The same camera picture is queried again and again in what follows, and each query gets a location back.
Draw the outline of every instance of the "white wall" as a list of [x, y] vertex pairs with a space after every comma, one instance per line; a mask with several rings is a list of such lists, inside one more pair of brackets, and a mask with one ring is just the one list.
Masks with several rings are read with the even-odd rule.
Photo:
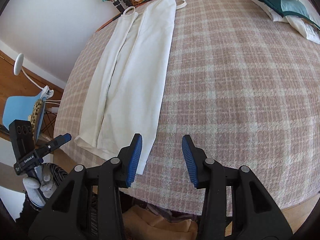
[[16, 163], [11, 142], [0, 138], [0, 162], [13, 167]]
[[13, 219], [20, 217], [25, 195], [0, 186], [0, 198]]
[[10, 0], [0, 16], [0, 50], [64, 88], [89, 37], [118, 14], [102, 0]]

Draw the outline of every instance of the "pink plaid bedspread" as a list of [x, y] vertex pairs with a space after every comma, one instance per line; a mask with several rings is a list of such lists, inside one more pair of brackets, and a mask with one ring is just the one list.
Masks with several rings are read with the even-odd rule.
[[[289, 24], [272, 22], [250, 0], [186, 1], [176, 12], [156, 141], [144, 174], [125, 192], [200, 214], [204, 191], [190, 183], [181, 150], [182, 136], [190, 134], [222, 165], [249, 166], [280, 208], [314, 196], [320, 188], [320, 46]], [[115, 26], [95, 33], [81, 52], [55, 136], [78, 135], [92, 75]], [[62, 149], [86, 167], [104, 162], [73, 141]]]

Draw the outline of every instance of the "white clip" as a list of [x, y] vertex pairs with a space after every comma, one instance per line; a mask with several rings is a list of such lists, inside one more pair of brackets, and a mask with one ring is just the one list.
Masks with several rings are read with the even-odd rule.
[[44, 89], [41, 92], [40, 98], [45, 98], [44, 100], [47, 100], [48, 98], [52, 97], [54, 94], [53, 90], [50, 90], [48, 86], [45, 86]]

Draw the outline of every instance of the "camera lens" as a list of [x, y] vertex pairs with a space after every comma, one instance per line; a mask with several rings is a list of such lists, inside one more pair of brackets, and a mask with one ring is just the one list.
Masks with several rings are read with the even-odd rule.
[[28, 132], [27, 127], [26, 127], [25, 125], [22, 126], [22, 132], [23, 132], [24, 134], [27, 134], [27, 132]]

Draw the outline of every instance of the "gloved hand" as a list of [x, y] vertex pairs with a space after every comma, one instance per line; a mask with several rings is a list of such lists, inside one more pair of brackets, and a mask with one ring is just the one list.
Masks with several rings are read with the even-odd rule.
[[53, 175], [51, 174], [48, 165], [42, 164], [41, 166], [43, 178], [41, 184], [34, 178], [25, 177], [22, 180], [30, 201], [40, 208], [42, 208], [44, 204], [40, 201], [38, 196], [38, 188], [40, 188], [46, 198], [50, 198], [57, 189], [57, 185], [53, 181]]

